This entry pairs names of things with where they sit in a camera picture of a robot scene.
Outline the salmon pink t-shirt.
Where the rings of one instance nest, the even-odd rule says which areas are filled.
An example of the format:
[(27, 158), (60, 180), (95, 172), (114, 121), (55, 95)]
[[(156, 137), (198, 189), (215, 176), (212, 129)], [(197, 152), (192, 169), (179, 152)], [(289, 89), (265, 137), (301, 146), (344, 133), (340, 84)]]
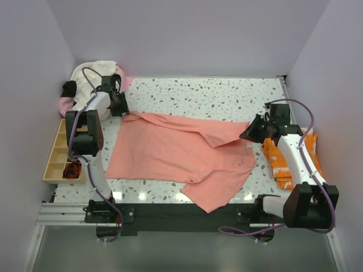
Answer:
[(137, 111), (120, 125), (108, 179), (165, 180), (207, 213), (240, 191), (256, 160), (240, 138), (245, 122), (200, 120)]

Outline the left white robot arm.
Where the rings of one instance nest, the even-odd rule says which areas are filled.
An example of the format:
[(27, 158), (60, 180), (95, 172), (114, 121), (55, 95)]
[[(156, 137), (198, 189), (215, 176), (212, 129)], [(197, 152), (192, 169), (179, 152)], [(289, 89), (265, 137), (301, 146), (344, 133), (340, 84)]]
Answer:
[(86, 181), (92, 190), (93, 201), (113, 201), (102, 163), (104, 137), (100, 115), (105, 111), (110, 111), (112, 116), (117, 117), (129, 114), (121, 84), (119, 74), (101, 77), (101, 84), (92, 91), (85, 105), (65, 114), (69, 157), (81, 162)]

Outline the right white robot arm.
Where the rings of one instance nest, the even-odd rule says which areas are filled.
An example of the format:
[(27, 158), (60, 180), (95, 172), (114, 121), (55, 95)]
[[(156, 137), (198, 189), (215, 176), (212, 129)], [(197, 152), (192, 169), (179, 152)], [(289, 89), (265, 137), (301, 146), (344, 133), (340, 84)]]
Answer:
[(165, 180), (206, 213), (237, 194), (255, 166), (249, 143), (272, 141), (294, 182), (288, 197), (260, 195), (252, 209), (260, 223), (273, 215), (290, 228), (326, 233), (335, 226), (339, 197), (317, 170), (305, 145), (307, 130), (290, 122), (288, 99), (266, 103), (251, 123), (199, 120), (134, 111), (121, 122), (106, 170), (108, 179)]

